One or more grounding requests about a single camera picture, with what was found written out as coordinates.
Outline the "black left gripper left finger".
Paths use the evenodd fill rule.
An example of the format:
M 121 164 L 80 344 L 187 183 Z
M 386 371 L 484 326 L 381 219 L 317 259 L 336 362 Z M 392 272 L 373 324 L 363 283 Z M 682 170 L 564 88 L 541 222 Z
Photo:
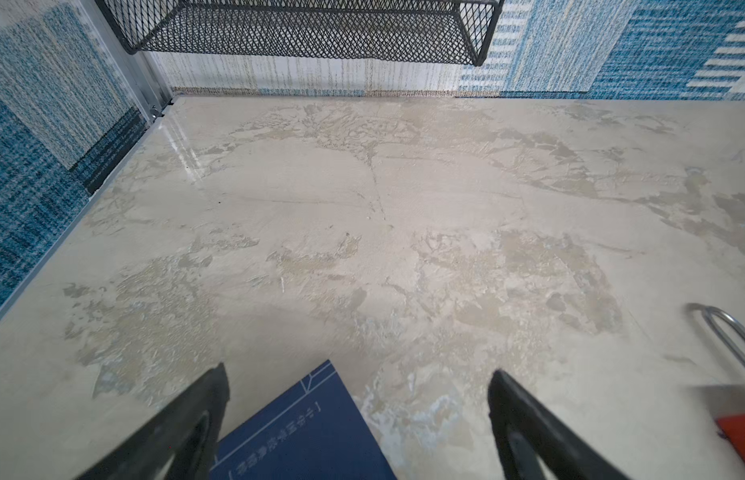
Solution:
M 224 364 L 184 392 L 80 479 L 206 479 L 230 400 Z

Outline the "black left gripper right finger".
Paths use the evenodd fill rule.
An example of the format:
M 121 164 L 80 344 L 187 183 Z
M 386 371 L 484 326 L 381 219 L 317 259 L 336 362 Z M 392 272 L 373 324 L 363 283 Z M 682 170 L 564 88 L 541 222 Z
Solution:
M 625 479 L 508 372 L 489 384 L 492 430 L 507 479 L 544 479 L 543 466 L 558 479 Z

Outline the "red padlock with label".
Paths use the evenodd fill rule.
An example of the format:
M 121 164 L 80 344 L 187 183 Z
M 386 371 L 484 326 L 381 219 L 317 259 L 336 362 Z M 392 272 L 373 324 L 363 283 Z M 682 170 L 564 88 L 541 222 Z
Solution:
M 694 392 L 712 417 L 717 434 L 745 466 L 745 324 L 722 308 L 689 303 L 685 313 L 702 346 L 724 378 Z

